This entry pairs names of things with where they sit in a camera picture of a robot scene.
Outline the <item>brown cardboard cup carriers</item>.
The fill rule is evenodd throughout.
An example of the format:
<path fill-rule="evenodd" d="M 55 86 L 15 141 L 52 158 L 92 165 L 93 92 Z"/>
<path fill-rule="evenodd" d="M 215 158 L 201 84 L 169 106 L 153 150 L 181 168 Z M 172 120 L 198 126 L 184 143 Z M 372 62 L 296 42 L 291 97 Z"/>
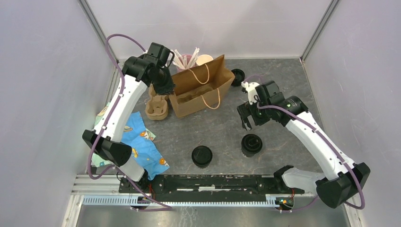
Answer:
<path fill-rule="evenodd" d="M 150 120 L 160 121 L 168 116 L 168 99 L 169 95 L 158 95 L 150 85 L 148 89 L 150 100 L 146 103 L 145 114 Z"/>

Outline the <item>brown paper takeout bag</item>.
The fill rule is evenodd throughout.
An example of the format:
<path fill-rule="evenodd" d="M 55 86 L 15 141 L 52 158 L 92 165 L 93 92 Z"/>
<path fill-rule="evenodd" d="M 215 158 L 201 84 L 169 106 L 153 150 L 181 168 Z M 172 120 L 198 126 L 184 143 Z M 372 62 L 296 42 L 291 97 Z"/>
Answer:
<path fill-rule="evenodd" d="M 234 78 L 224 55 L 174 74 L 175 88 L 169 100 L 175 115 L 182 118 L 205 108 L 218 109 Z"/>

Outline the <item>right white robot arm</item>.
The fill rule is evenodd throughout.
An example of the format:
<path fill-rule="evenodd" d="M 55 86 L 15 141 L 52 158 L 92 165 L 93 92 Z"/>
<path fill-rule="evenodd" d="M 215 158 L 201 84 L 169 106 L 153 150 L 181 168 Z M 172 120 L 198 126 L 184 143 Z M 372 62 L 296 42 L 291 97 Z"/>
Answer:
<path fill-rule="evenodd" d="M 316 160 L 322 172 L 285 166 L 276 171 L 273 187 L 279 193 L 290 188 L 315 194 L 330 208 L 341 204 L 362 210 L 366 206 L 363 187 L 371 173 L 366 163 L 356 163 L 341 151 L 320 128 L 304 102 L 297 96 L 285 98 L 274 81 L 264 84 L 241 82 L 248 100 L 237 107 L 244 129 L 251 130 L 270 120 L 280 123 L 296 136 Z"/>

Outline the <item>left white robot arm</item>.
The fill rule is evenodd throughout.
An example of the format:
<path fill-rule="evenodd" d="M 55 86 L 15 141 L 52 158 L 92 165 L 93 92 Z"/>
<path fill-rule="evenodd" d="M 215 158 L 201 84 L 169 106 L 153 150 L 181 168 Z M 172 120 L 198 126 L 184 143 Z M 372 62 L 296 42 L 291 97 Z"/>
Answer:
<path fill-rule="evenodd" d="M 118 88 L 99 125 L 92 130 L 84 130 L 82 138 L 90 147 L 87 169 L 91 169 L 93 154 L 110 162 L 107 168 L 117 168 L 131 179 L 130 186 L 136 192 L 148 188 L 148 179 L 144 177 L 145 169 L 132 155 L 131 146 L 122 142 L 123 129 L 138 99 L 153 87 L 158 95 L 169 95 L 175 84 L 169 67 L 175 54 L 169 48 L 151 43 L 148 51 L 139 57 L 128 58 L 120 72 Z"/>

